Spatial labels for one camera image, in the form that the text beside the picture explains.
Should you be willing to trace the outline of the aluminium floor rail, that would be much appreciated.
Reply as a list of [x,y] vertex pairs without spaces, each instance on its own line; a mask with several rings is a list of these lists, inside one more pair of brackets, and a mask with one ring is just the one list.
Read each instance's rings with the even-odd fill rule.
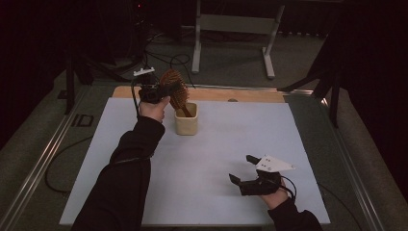
[[359,202],[360,208],[363,211],[363,214],[366,218],[368,226],[371,231],[384,231],[384,225],[380,220],[379,215],[377,214],[376,209],[374,208],[370,195],[357,171],[356,166],[354,165],[349,152],[346,148],[344,139],[338,128],[335,128],[329,118],[329,106],[325,98],[318,100],[320,110],[325,119],[325,123],[330,128],[334,140],[337,143],[337,146],[340,149],[340,159],[343,163],[345,173],[349,179],[352,189],[356,194],[356,198]]
[[59,92],[48,94],[0,150],[0,231],[69,230],[59,224],[67,194],[48,189],[43,178],[57,165],[53,159],[66,145],[70,123],[89,88],[78,90],[70,113]]

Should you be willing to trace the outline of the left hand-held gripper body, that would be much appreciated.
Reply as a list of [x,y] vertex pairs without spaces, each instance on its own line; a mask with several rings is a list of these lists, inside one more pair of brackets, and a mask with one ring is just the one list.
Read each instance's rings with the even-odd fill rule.
[[142,102],[157,104],[163,98],[160,95],[160,84],[153,75],[154,67],[141,68],[133,73],[133,86],[139,86],[139,97]]

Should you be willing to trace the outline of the white table mat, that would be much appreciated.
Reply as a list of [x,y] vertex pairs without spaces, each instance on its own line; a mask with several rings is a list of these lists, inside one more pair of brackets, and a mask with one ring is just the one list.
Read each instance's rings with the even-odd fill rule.
[[[166,109],[165,134],[150,159],[144,226],[261,226],[271,222],[265,203],[243,196],[230,174],[256,178],[245,156],[271,156],[293,166],[284,170],[295,205],[318,221],[330,221],[305,148],[286,103],[198,102],[198,131],[180,136],[172,109]],[[136,124],[132,100],[111,98],[90,143],[66,203],[61,224],[74,222],[120,137]]]

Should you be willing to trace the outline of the person's right hand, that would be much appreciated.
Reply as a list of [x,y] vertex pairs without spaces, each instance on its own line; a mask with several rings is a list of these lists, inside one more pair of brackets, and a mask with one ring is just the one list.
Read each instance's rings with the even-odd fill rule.
[[261,195],[260,198],[266,203],[270,210],[273,210],[285,202],[289,198],[289,195],[285,189],[279,188],[275,193]]

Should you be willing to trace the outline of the black stand legs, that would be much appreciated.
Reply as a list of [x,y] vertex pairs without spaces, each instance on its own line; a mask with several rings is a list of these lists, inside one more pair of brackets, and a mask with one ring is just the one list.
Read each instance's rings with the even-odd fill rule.
[[65,90],[63,90],[63,94],[60,95],[61,99],[66,100],[66,115],[68,115],[75,106],[75,77],[78,77],[78,80],[83,85],[91,85],[94,81],[94,76],[91,74],[93,69],[119,83],[127,82],[127,79],[91,59],[86,54],[67,52],[65,54]]
[[278,91],[291,92],[297,90],[310,82],[319,80],[312,96],[323,99],[328,92],[331,92],[331,101],[329,105],[329,118],[335,128],[338,128],[337,111],[340,92],[340,68],[336,64],[339,58],[340,51],[336,48],[335,42],[338,40],[338,35],[341,33],[339,20],[337,20],[329,31],[323,46],[318,52],[315,60],[312,63],[307,75],[293,84],[283,88],[278,88]]

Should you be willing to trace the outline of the person's left hand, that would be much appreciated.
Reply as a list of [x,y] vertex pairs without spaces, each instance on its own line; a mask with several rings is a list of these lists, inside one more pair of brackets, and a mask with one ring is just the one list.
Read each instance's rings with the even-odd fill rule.
[[160,123],[165,118],[165,108],[169,104],[170,97],[166,96],[157,104],[140,102],[140,115],[150,117]]

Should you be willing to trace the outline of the grey metal stand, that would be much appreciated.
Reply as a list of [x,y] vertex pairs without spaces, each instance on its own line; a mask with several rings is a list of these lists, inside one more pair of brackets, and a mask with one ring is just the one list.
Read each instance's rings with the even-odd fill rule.
[[268,44],[262,48],[262,54],[267,77],[270,80],[274,79],[275,71],[271,59],[271,49],[276,39],[284,10],[285,4],[280,3],[274,18],[207,14],[201,12],[201,0],[196,0],[194,25],[195,44],[192,55],[191,72],[198,73],[200,71],[202,31],[248,33],[269,35]]

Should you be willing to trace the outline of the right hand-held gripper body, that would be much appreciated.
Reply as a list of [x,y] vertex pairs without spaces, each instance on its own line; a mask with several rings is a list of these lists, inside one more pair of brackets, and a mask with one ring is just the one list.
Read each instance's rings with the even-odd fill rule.
[[290,196],[296,196],[293,190],[283,185],[285,179],[280,171],[293,169],[293,166],[271,156],[260,158],[261,161],[254,165],[258,177],[255,180],[242,181],[239,186],[242,195],[267,195],[275,193],[279,188],[285,189]]

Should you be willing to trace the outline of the cream ceramic cup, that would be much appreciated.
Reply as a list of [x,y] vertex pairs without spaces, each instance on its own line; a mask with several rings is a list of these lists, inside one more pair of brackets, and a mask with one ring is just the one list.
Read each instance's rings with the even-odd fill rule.
[[194,136],[198,131],[198,105],[188,102],[186,109],[191,116],[186,116],[182,109],[176,110],[174,113],[176,134]]

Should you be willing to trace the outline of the wooden hairbrush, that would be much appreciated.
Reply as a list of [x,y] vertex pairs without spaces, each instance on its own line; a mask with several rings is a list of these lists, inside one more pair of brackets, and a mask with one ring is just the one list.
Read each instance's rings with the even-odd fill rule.
[[191,116],[189,111],[186,109],[187,101],[189,98],[189,90],[183,80],[181,73],[178,70],[169,69],[162,75],[160,79],[160,85],[175,82],[178,82],[181,85],[181,88],[170,96],[170,105],[174,110],[182,109],[186,116]]

